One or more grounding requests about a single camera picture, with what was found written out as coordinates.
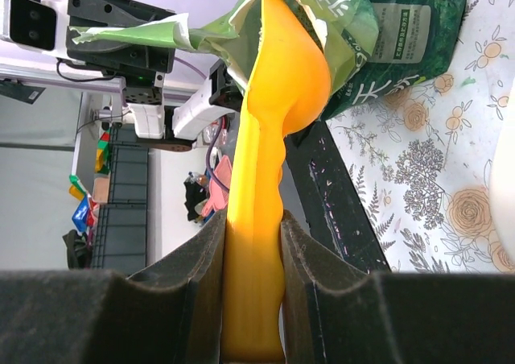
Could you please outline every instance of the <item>cable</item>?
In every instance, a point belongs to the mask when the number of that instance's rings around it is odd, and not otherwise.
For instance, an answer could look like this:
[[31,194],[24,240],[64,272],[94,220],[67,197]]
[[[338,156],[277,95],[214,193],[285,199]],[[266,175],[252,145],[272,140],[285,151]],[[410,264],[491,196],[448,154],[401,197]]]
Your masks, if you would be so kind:
[[63,64],[64,61],[61,58],[57,58],[57,64],[56,64],[56,72],[57,75],[61,78],[63,78],[66,81],[75,82],[75,83],[85,83],[85,82],[96,82],[96,81],[111,81],[114,78],[116,78],[116,73],[114,73],[112,76],[108,77],[98,77],[98,78],[87,78],[87,79],[79,79],[79,78],[70,78],[66,77],[60,69],[61,64]]
[[210,159],[211,158],[211,151],[215,147],[215,143],[216,143],[216,141],[217,141],[217,139],[220,136],[220,133],[222,131],[222,124],[225,123],[224,118],[225,117],[222,117],[222,118],[220,118],[218,120],[218,128],[216,129],[215,136],[212,138],[211,143],[209,144],[208,153],[206,153],[206,169],[208,170],[209,176],[211,176],[211,178],[213,180],[215,180],[215,183],[217,183],[220,186],[220,188],[222,188],[224,191],[229,192],[229,189],[227,187],[225,187],[225,185],[220,181],[220,179],[218,179],[216,177],[215,172],[211,168],[211,159]]
[[109,121],[111,120],[112,118],[124,118],[127,114],[130,113],[130,110],[127,110],[124,114],[120,114],[119,116],[111,116],[111,117],[99,117],[99,118],[94,118],[93,120],[91,121],[88,121],[84,124],[82,124],[81,126],[79,126],[77,128],[77,131],[76,131],[76,134],[78,134],[85,126],[88,126],[89,124],[94,124],[95,122],[97,121]]
[[177,62],[179,62],[180,64],[183,64],[184,66],[190,68],[191,70],[193,70],[194,72],[196,72],[199,76],[202,77],[203,80],[205,80],[206,78],[208,78],[203,72],[202,70],[200,70],[199,68],[197,68],[196,66],[193,66],[192,64],[190,64],[189,62],[187,62],[186,60],[181,60],[180,58],[175,58],[175,60]]

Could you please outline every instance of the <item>camera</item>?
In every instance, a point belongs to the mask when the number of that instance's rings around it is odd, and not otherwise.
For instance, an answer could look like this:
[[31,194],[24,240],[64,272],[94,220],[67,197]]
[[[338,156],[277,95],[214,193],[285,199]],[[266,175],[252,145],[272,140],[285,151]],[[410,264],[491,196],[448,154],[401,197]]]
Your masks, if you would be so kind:
[[56,45],[57,13],[33,0],[3,0],[0,39],[51,51]]

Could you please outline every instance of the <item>table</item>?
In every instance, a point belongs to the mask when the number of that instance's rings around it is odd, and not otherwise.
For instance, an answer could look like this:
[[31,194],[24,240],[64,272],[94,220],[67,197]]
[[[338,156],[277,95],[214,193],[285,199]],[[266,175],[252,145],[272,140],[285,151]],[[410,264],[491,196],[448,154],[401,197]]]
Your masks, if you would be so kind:
[[514,15],[515,0],[468,0],[447,73],[328,121],[393,271],[515,271],[488,203]]

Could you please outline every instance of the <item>yellow silicone spatula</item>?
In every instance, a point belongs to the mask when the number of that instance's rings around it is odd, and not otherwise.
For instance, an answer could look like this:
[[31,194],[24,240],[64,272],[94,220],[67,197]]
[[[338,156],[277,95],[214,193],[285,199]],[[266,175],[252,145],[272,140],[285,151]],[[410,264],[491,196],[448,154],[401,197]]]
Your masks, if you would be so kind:
[[283,138],[318,117],[330,87],[323,53],[286,3],[262,0],[262,41],[241,109],[225,233],[225,362],[284,361],[278,331]]

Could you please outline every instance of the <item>green package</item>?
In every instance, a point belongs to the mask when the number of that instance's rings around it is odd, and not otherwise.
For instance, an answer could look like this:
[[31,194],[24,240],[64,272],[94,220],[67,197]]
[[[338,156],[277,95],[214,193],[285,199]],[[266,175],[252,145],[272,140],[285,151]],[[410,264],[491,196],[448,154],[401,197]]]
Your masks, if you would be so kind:
[[334,94],[329,119],[449,68],[467,0],[370,0],[379,20],[377,45],[367,64]]
[[[286,0],[323,49],[331,70],[332,93],[340,89],[372,55],[379,27],[369,0]],[[71,27],[75,43],[116,40],[188,52],[211,53],[228,65],[246,89],[258,55],[261,0],[239,0],[233,10],[202,28],[189,28],[187,14],[130,28]]]

